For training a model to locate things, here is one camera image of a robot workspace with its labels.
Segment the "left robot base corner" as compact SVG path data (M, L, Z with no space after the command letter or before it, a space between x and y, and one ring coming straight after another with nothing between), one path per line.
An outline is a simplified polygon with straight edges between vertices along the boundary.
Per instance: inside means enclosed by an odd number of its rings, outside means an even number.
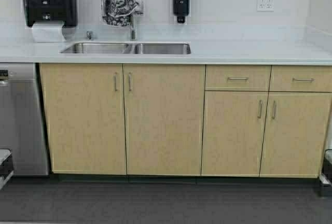
M1 189L7 184L14 174L12 151L1 149Z

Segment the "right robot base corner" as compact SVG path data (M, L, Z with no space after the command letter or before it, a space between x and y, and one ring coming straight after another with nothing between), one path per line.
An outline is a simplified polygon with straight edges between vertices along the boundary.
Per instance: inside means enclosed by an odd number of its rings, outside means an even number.
M331 149L325 151L322 172L319 176L319 193L322 197L331 196Z

